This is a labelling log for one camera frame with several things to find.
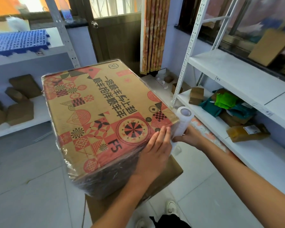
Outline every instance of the black pants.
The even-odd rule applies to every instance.
[[[155,222],[154,217],[150,217],[153,221],[156,228],[169,228],[169,227],[177,227],[177,228],[191,228],[186,222],[182,221],[175,214],[167,215],[163,214],[158,222]]]

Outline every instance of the door knob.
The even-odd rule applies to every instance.
[[[96,21],[91,21],[91,24],[94,28],[98,28],[98,24]]]

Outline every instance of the wall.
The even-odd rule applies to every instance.
[[[68,34],[73,44],[81,66],[96,64],[97,60],[87,27],[68,29]],[[8,79],[24,74],[31,74],[41,87],[41,76],[47,73],[56,73],[73,69],[73,64],[67,53],[56,54],[48,57],[39,57],[28,61],[11,63],[0,66],[0,101],[5,106],[14,104],[4,91],[11,86]]]
[[[171,0],[162,62],[162,69],[168,68],[178,76],[181,72],[181,67],[190,40],[190,35],[174,28],[174,25],[178,24],[182,2],[183,0]],[[198,40],[193,55],[209,51],[210,49],[211,45]],[[201,72],[194,69],[195,77],[193,77],[193,75],[189,74],[193,73],[192,66],[189,65],[188,68],[184,81],[193,87],[196,83],[195,80],[198,79]],[[207,78],[205,83],[203,83],[203,86],[209,91],[221,88],[219,84],[210,78]],[[271,138],[285,148],[285,129],[283,127],[262,113],[258,113],[255,119],[257,123],[264,123],[271,132]]]

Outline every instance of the forearm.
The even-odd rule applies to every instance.
[[[201,150],[264,227],[285,227],[285,195],[257,173],[203,140]]]
[[[124,228],[149,183],[133,175],[107,212],[92,226],[93,228]]]

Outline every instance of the hand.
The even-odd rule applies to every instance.
[[[139,176],[148,186],[163,172],[167,164],[172,149],[170,136],[171,128],[163,126],[160,132],[153,134],[140,153],[133,175]]]
[[[177,136],[172,139],[173,142],[185,142],[189,145],[196,147],[199,150],[202,150],[203,145],[207,141],[201,133],[196,130],[193,126],[189,125],[183,136]]]

